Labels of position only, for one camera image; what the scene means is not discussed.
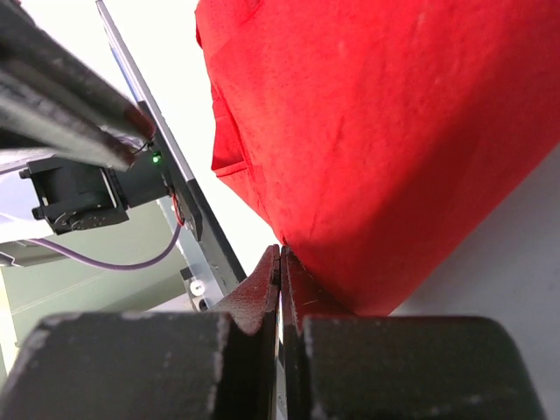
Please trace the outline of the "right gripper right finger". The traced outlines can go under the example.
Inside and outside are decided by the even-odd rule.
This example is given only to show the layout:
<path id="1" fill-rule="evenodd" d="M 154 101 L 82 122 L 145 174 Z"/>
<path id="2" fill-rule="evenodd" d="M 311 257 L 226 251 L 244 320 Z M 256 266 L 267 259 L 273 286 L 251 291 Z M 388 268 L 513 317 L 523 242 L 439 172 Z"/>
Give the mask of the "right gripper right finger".
<path id="1" fill-rule="evenodd" d="M 360 317 L 284 248 L 290 419 L 543 419 L 521 354 L 490 318 Z"/>

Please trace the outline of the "red paper napkin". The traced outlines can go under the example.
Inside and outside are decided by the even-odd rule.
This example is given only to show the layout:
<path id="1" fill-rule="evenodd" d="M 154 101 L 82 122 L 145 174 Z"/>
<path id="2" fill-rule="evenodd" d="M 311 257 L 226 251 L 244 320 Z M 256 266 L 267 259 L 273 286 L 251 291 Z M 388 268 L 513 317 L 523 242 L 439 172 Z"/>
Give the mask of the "red paper napkin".
<path id="1" fill-rule="evenodd" d="M 387 315 L 559 142 L 556 1 L 201 1 L 212 168 Z"/>

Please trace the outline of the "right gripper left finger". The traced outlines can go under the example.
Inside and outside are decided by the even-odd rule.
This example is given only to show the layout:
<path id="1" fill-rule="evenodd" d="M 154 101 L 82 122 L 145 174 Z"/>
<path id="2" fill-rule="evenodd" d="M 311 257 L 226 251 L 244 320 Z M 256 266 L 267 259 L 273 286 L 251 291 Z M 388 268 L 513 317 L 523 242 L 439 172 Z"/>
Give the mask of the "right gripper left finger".
<path id="1" fill-rule="evenodd" d="M 203 312 L 42 319 L 1 391 L 4 419 L 272 419 L 279 248 Z"/>

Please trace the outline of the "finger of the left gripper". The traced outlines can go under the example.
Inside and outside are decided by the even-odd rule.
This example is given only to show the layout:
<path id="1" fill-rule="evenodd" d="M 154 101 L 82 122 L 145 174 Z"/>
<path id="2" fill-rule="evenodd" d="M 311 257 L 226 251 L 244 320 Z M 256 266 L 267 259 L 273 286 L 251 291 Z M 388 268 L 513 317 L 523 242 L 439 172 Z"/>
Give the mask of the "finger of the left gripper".
<path id="1" fill-rule="evenodd" d="M 37 26 L 1 3 L 1 166 L 48 153 L 128 170 L 155 135 L 151 119 Z"/>

